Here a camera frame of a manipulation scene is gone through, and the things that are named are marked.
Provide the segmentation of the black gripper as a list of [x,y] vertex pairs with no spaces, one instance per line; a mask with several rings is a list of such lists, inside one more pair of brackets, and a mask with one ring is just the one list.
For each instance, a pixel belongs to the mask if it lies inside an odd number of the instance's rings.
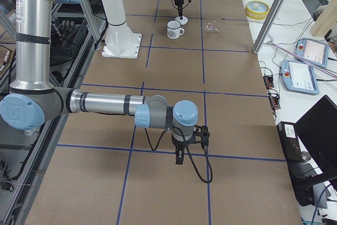
[[173,145],[175,146],[175,164],[183,165],[184,162],[184,150],[189,145],[189,141],[179,141],[175,137],[171,138]]
[[174,0],[174,5],[177,7],[177,16],[182,17],[182,7],[184,0]]

